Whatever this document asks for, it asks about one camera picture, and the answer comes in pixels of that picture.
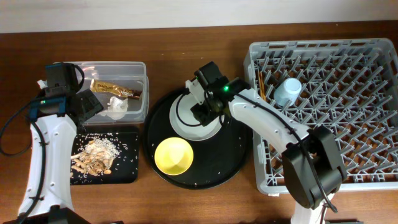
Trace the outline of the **brown coffee sachet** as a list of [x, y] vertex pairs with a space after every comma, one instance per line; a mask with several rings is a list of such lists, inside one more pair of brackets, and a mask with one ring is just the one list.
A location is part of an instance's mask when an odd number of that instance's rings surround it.
[[95, 79], [90, 83], [90, 90], [97, 93], [111, 93], [122, 98], [132, 98], [135, 100], [138, 100], [142, 94], [140, 90], [132, 90], [117, 84]]

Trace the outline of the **blue plastic cup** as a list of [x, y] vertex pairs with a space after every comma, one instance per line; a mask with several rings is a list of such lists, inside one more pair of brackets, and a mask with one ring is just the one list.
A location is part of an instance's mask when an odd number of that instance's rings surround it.
[[296, 78], [284, 80], [274, 92], [274, 100], [279, 106], [289, 103], [292, 106], [302, 89], [301, 82]]

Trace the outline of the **yellow bowl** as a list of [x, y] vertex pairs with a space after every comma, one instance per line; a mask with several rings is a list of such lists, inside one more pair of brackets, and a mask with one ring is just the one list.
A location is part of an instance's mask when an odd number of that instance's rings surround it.
[[172, 137], [163, 140], [154, 153], [156, 168], [166, 175], [180, 175], [193, 163], [193, 148], [182, 138]]

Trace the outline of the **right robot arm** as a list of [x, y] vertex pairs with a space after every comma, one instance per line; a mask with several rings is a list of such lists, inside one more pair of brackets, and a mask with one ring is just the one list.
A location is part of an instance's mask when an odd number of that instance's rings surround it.
[[185, 87], [196, 101], [189, 108], [199, 126], [228, 116], [250, 127], [281, 155], [285, 186], [296, 201], [291, 223], [325, 223], [327, 210], [338, 211], [331, 200], [347, 174], [328, 128], [312, 129], [288, 118], [246, 81], [228, 80], [214, 62], [194, 75]]

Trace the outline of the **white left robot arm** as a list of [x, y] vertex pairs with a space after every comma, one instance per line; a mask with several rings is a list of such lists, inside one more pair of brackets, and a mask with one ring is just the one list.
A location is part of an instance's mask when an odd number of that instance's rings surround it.
[[103, 110], [89, 89], [82, 89], [84, 71], [74, 63], [45, 66], [46, 84], [28, 103], [32, 135], [27, 189], [18, 222], [49, 213], [52, 207], [73, 210], [70, 193], [71, 154], [78, 128]]

